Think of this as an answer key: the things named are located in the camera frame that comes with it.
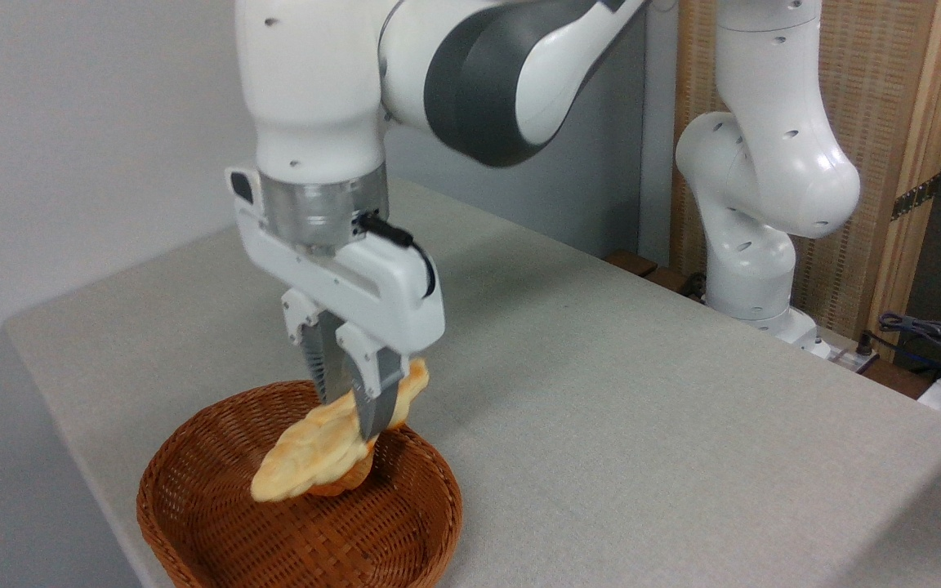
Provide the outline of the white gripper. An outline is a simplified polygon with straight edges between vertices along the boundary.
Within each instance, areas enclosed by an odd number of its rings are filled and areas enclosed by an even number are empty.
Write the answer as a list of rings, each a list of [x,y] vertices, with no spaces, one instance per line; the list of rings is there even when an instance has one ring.
[[[387,224],[385,168],[310,185],[241,167],[225,174],[250,260],[295,289],[283,295],[285,327],[319,401],[343,397],[351,377],[362,439],[376,439],[395,415],[404,354],[445,329],[432,261]]]

